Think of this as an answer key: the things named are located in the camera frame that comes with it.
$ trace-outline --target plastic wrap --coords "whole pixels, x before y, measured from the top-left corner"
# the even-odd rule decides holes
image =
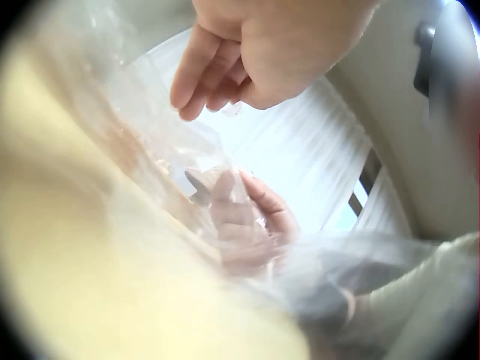
[[[127,62],[135,29],[115,5],[50,5],[4,55],[1,256],[33,348],[61,359],[388,354],[392,341],[364,339],[381,320],[348,328],[357,299],[418,272],[436,245],[269,229],[215,137],[169,108],[148,56]]]

